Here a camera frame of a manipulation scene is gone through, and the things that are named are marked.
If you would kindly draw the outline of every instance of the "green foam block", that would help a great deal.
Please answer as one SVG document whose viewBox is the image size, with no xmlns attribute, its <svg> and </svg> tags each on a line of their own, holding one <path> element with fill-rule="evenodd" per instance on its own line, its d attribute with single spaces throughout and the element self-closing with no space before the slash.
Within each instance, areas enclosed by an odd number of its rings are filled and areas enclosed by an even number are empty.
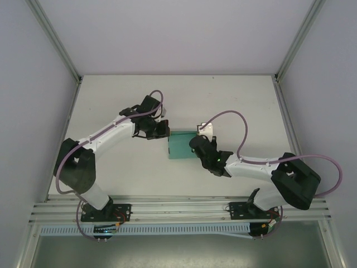
<svg viewBox="0 0 357 268">
<path fill-rule="evenodd" d="M 196 131 L 171 131 L 168 138 L 168 158 L 169 159 L 187 159 L 197 158 L 191 151 L 189 142 L 197 134 Z"/>
</svg>

